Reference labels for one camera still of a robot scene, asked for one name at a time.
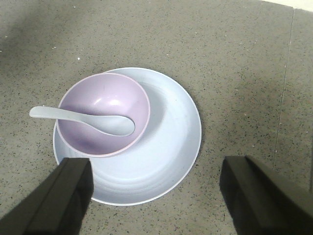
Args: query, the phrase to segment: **spoon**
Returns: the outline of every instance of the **spoon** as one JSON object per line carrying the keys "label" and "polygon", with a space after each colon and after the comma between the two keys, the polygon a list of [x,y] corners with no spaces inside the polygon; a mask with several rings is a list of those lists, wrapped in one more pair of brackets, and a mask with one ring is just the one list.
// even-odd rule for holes
{"label": "spoon", "polygon": [[36,106],[29,111],[34,118],[49,118],[76,121],[91,126],[97,131],[111,136],[129,136],[134,132],[134,122],[124,116],[96,116],[69,110]]}

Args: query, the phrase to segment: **speckled countertop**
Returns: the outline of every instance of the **speckled countertop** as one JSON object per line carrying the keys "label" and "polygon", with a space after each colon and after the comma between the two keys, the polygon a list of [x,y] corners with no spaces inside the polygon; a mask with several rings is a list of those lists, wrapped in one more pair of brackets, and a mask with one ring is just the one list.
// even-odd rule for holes
{"label": "speckled countertop", "polygon": [[249,154],[309,190],[313,14],[256,0],[0,2],[0,216],[55,168],[57,106],[80,79],[121,67],[160,71],[202,121],[195,165],[152,202],[92,201],[81,234],[236,234],[219,190],[224,156]]}

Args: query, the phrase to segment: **spoon head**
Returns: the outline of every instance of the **spoon head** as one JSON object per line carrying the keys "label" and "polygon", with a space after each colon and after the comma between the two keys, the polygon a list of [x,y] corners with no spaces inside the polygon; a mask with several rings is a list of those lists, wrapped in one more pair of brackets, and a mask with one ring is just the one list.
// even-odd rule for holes
{"label": "spoon head", "polygon": [[90,116],[88,124],[96,130],[111,136],[125,137],[135,130],[134,122],[124,116]]}

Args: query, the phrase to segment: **plate rim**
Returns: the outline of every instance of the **plate rim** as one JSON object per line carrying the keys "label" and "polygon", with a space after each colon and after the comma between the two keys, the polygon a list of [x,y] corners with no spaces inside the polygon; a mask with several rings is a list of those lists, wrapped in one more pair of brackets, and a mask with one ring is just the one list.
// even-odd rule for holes
{"label": "plate rim", "polygon": [[[167,190],[165,190],[164,192],[152,197],[152,198],[149,198],[149,199],[146,199],[146,200],[142,200],[142,201],[139,201],[139,202],[133,202],[133,203],[114,203],[114,202],[108,202],[108,201],[103,201],[103,200],[100,200],[100,199],[97,199],[97,198],[94,198],[92,197],[92,200],[94,201],[97,201],[99,203],[104,203],[104,204],[107,204],[107,205],[112,205],[112,206],[134,206],[134,205],[140,205],[140,204],[144,204],[144,203],[147,203],[147,202],[150,202],[150,201],[153,201],[157,198],[160,198],[162,197],[163,195],[167,194],[168,192],[170,192],[171,190],[173,190],[180,182],[183,181],[183,179],[188,175],[188,173],[190,172],[190,170],[192,169],[197,157],[198,157],[198,154],[199,154],[199,151],[200,151],[200,147],[201,147],[201,141],[202,141],[202,124],[201,124],[201,119],[200,119],[200,114],[199,114],[199,111],[197,109],[197,106],[195,104],[195,102],[193,101],[192,97],[190,96],[190,94],[186,91],[186,89],[181,85],[179,84],[177,81],[175,81],[174,79],[170,78],[169,76],[161,73],[161,72],[158,72],[158,71],[155,71],[155,70],[151,70],[151,69],[146,69],[146,68],[140,68],[140,67],[123,67],[123,68],[116,68],[116,69],[112,69],[112,70],[108,70],[106,72],[101,72],[101,73],[108,73],[108,72],[115,72],[115,73],[118,73],[117,71],[120,71],[120,70],[129,70],[129,69],[135,69],[135,70],[144,70],[144,71],[150,71],[150,72],[153,72],[153,73],[157,73],[159,74],[160,76],[164,76],[166,77],[167,79],[170,79],[171,81],[173,81],[174,83],[176,83],[184,92],[185,94],[188,96],[188,98],[190,99],[191,103],[193,104],[195,110],[196,110],[196,114],[197,114],[197,120],[198,120],[198,125],[199,125],[199,143],[198,143],[198,147],[197,147],[197,150],[195,152],[195,156],[193,157],[193,161],[191,162],[189,168],[186,170],[186,172],[184,173],[184,175],[175,183],[173,184],[170,188],[168,188]],[[57,134],[57,129],[56,129],[56,123],[54,124],[54,128],[53,128],[53,152],[54,152],[54,156],[55,156],[55,159],[56,159],[56,162],[57,164],[60,164],[59,160],[58,160],[58,157],[57,157],[57,153],[56,153],[56,146],[55,146],[55,136]]]}

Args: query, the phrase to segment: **bowl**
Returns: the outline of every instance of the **bowl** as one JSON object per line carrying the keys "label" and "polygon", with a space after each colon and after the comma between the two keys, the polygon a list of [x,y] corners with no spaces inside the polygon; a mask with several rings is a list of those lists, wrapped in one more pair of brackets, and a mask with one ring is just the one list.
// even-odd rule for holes
{"label": "bowl", "polygon": [[59,108],[90,115],[121,115],[135,123],[131,135],[119,137],[82,123],[57,120],[64,143],[89,157],[111,157],[125,151],[140,139],[150,118],[145,90],[132,78],[117,73],[94,74],[77,82],[63,96]]}

